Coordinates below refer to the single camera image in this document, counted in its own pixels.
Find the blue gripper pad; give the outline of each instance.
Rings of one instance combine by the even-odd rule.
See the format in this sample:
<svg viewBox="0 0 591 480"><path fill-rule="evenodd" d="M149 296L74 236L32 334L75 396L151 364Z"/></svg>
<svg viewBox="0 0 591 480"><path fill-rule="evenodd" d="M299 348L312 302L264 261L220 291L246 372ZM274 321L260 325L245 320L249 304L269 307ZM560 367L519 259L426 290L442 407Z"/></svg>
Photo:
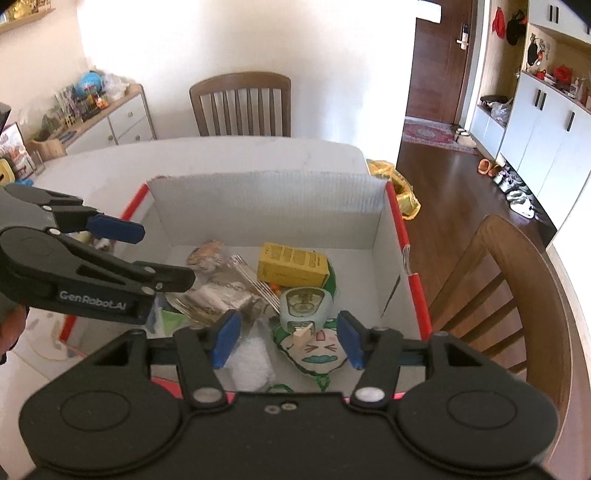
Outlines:
<svg viewBox="0 0 591 480"><path fill-rule="evenodd" d="M336 318L336 336L356 370L365 368L365 354L361 350L361 337L357 330L340 313Z"/></svg>
<svg viewBox="0 0 591 480"><path fill-rule="evenodd" d="M121 220L102 213L86 222L86 229L95 238L108 238L126 244L138 244L144 239L146 231L143 225Z"/></svg>
<svg viewBox="0 0 591 480"><path fill-rule="evenodd" d="M242 317L238 312L234 312L218 331L216 344L212 350L212 365L214 368L221 368L226 364L234 345L236 345L240 337L241 323Z"/></svg>

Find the red rug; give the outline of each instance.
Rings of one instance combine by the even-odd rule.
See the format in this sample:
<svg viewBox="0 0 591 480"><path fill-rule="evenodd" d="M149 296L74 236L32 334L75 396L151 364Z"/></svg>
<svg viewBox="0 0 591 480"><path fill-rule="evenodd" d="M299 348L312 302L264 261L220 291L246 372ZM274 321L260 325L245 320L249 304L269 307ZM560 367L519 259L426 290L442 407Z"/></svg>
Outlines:
<svg viewBox="0 0 591 480"><path fill-rule="evenodd" d="M457 152L478 155L474 148L463 147L455 142L456 131L453 125L440 124L429 120L407 118L404 121L402 141L444 148Z"/></svg>

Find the yellow plastic bag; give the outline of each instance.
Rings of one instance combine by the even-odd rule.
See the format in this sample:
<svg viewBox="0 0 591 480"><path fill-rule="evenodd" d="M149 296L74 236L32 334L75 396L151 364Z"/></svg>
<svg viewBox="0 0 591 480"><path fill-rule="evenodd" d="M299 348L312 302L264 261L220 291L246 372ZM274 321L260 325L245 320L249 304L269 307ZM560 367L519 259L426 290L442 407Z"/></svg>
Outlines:
<svg viewBox="0 0 591 480"><path fill-rule="evenodd" d="M374 177L388 179L394 185L398 208L402 213L402 218L412 220L421 209L421 204L413 193L413 186L409 184L400 173L396 171L394 165L384 160L368 160L369 173Z"/></svg>

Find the wooden chair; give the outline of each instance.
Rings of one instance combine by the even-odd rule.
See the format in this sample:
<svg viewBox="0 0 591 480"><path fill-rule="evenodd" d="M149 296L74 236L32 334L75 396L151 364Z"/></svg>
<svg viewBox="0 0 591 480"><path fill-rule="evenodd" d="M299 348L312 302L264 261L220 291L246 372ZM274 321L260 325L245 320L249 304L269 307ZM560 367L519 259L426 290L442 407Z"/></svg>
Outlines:
<svg viewBox="0 0 591 480"><path fill-rule="evenodd" d="M242 108L240 102L239 90L246 90L246 118L248 123L248 135L254 135L254 122L252 112L252 98L251 89L257 89L257 107L258 107L258 124L259 134L265 135L265 115L264 115L264 101L263 89L269 90L269 132L272 136L276 133L275 124L275 92L281 91L281 135L283 137L291 136L291 80L278 73L271 72L242 72L229 73L220 75L196 83L189 89L189 96L191 97L191 104L197 120L197 127L201 136L209 136L209 129L207 128L206 115L203 110L202 96L208 95L210 97L212 107L213 126L216 135L220 133L220 120L218 115L219 96L216 102L216 93L221 93L223 119L226 125L226 134L232 135L232 123L230 121L230 108L228 102L228 92L233 90L234 106L236 120L236 130L238 135L243 135L242 125Z"/></svg>
<svg viewBox="0 0 591 480"><path fill-rule="evenodd" d="M469 274L487 254L491 255L501 272L458 313L445 321L441 316L452 294L462 280L469 281ZM471 315L504 281L513 298L480 323L467 325ZM483 353L493 358L524 338L526 360L509 370L517 374L527 369L528 383L552 399L558 408L562 426L569 405L572 375L565 305L546 261L534 244L507 220L490 215L480 223L476 235L429 307L431 322L434 330L450 331L460 326L465 331L467 328L461 339L472 343L499 325L516 308L521 328L486 348Z"/></svg>

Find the yellow box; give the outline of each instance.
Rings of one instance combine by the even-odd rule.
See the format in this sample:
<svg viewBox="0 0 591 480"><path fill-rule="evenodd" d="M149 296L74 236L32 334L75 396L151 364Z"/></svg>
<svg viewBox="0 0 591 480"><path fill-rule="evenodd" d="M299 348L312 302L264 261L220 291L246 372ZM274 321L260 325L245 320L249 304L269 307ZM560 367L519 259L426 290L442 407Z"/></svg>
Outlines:
<svg viewBox="0 0 591 480"><path fill-rule="evenodd" d="M325 255L266 243L259 258L258 279L284 287L321 287L329 277Z"/></svg>

